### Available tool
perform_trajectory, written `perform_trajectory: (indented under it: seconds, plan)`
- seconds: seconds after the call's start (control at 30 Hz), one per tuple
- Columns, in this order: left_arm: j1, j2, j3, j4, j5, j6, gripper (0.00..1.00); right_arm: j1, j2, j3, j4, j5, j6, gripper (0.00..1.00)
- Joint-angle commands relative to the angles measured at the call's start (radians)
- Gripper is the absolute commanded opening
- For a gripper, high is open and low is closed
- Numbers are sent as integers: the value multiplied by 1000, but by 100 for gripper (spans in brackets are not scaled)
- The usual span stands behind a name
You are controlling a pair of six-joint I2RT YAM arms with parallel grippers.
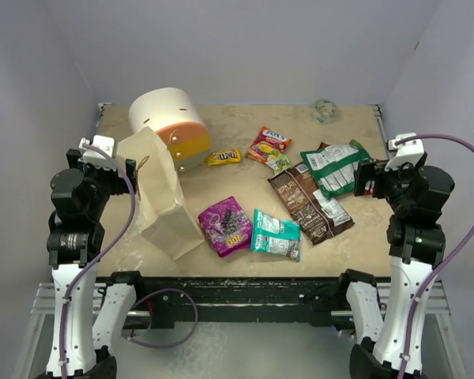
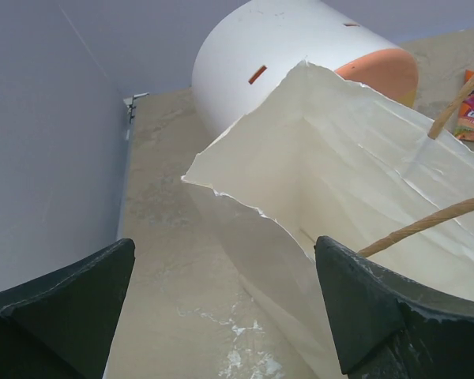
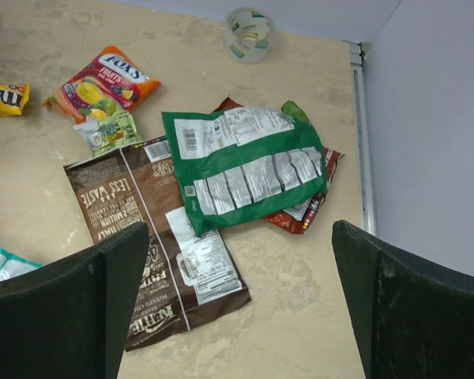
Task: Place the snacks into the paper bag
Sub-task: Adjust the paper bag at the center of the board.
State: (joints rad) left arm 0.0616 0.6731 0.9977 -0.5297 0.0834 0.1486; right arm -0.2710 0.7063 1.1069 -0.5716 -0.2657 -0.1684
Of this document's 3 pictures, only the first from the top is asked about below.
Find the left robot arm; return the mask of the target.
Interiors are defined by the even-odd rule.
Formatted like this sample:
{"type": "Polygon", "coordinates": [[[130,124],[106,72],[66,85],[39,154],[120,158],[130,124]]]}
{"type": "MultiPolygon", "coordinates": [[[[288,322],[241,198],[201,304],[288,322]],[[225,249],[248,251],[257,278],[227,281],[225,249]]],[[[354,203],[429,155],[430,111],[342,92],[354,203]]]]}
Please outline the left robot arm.
{"type": "Polygon", "coordinates": [[[114,272],[93,313],[104,228],[100,217],[113,195],[135,195],[137,164],[126,159],[120,167],[114,153],[90,147],[70,149],[68,168],[51,180],[55,210],[48,225],[47,252],[55,284],[55,324],[51,355],[44,378],[115,378],[118,367],[113,346],[129,310],[147,299],[138,271],[114,272]]]}

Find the brown paper bag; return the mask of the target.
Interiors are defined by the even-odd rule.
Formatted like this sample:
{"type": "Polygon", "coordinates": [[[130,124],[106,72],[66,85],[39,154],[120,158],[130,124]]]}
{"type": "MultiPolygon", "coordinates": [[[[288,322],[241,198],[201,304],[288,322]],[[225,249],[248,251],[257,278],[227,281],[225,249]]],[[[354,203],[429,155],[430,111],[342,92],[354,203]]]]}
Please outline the brown paper bag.
{"type": "Polygon", "coordinates": [[[137,161],[138,230],[173,261],[205,241],[190,214],[166,144],[145,127],[118,143],[118,154],[137,161]]]}

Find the brown chips bag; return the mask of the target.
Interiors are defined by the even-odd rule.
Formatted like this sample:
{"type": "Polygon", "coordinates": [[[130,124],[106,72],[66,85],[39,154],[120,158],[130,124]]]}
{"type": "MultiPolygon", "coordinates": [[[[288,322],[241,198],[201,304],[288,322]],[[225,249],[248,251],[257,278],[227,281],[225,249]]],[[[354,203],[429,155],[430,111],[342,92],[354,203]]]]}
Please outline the brown chips bag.
{"type": "Polygon", "coordinates": [[[286,168],[268,179],[291,218],[312,244],[318,245],[355,225],[334,198],[319,189],[305,163],[286,168]]]}

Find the orange fox's fruits candy bag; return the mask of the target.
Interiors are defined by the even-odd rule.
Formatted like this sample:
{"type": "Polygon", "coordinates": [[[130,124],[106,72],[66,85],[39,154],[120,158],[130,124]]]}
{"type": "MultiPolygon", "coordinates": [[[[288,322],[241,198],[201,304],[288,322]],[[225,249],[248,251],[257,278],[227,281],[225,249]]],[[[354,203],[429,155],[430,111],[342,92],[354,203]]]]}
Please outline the orange fox's fruits candy bag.
{"type": "Polygon", "coordinates": [[[247,149],[245,157],[259,163],[267,163],[269,160],[276,159],[280,154],[284,153],[291,142],[291,138],[274,132],[267,126],[263,126],[247,149]]]}

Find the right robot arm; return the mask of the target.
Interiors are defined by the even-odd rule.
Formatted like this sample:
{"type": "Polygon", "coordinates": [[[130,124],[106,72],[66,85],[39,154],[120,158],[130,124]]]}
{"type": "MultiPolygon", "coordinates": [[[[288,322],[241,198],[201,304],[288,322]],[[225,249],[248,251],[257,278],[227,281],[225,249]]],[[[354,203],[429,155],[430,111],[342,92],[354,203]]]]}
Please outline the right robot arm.
{"type": "Polygon", "coordinates": [[[386,200],[393,211],[387,230],[391,287],[386,311],[380,308],[376,279],[352,269],[305,299],[323,310],[352,310],[357,336],[349,359],[352,378],[423,378],[427,300],[446,248],[438,219],[455,187],[452,177],[427,166],[424,151],[399,150],[392,159],[378,160],[360,148],[333,145],[302,157],[328,198],[370,194],[386,200]]]}

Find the green chips bag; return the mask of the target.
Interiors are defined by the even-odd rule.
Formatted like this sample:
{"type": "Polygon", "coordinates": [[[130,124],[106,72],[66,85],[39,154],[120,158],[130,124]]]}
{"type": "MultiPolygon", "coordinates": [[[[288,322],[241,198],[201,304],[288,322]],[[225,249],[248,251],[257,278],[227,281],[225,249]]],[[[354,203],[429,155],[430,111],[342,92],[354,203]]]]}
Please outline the green chips bag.
{"type": "Polygon", "coordinates": [[[300,156],[327,198],[352,192],[359,162],[371,157],[355,140],[348,144],[325,144],[318,150],[301,152],[300,156]]]}

